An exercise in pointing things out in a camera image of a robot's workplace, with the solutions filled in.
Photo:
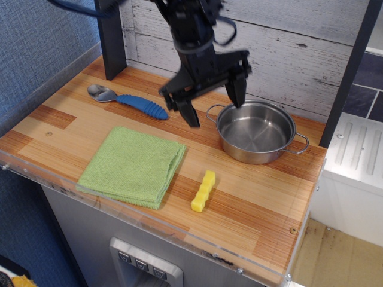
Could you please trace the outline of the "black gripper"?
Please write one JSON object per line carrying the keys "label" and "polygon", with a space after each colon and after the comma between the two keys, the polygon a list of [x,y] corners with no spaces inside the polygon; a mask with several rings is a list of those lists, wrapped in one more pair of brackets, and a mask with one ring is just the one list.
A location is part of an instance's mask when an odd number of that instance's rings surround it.
{"label": "black gripper", "polygon": [[251,73],[249,51],[237,50],[217,54],[213,46],[192,54],[180,53],[181,66],[159,93],[169,110],[179,110],[190,127],[200,127],[199,117],[191,100],[219,86],[225,86],[227,95],[238,108],[245,101],[247,78]]}

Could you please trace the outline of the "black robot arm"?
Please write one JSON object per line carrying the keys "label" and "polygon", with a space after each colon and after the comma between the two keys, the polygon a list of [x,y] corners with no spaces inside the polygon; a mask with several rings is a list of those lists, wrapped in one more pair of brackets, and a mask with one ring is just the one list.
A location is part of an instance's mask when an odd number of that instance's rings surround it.
{"label": "black robot arm", "polygon": [[247,78],[251,73],[247,50],[218,54],[213,27],[233,20],[220,15],[221,1],[156,1],[168,23],[180,69],[160,90],[168,109],[180,112],[190,127],[199,127],[193,99],[225,86],[235,107],[245,102]]}

